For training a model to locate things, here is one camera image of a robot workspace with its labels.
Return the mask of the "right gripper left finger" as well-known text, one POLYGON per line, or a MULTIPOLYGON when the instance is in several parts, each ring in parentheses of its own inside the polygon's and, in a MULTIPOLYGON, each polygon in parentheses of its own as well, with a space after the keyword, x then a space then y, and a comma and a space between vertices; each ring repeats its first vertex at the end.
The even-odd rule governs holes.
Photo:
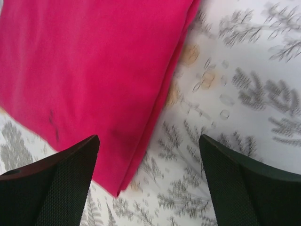
POLYGON ((0 177, 2 226, 78 226, 100 141, 92 135, 0 177))

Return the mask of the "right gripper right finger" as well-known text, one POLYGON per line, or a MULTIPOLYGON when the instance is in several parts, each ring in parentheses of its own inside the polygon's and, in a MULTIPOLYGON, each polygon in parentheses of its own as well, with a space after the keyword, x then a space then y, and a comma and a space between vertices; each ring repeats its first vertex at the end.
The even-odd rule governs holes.
POLYGON ((199 139, 200 154, 220 226, 299 226, 301 176, 199 139))

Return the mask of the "magenta t-shirt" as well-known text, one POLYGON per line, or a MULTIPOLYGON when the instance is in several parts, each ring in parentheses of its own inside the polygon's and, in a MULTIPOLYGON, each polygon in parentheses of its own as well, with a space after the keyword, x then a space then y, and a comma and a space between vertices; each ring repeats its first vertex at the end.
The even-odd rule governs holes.
POLYGON ((112 196, 136 173, 198 0, 5 0, 0 106, 62 151, 100 139, 93 179, 112 196))

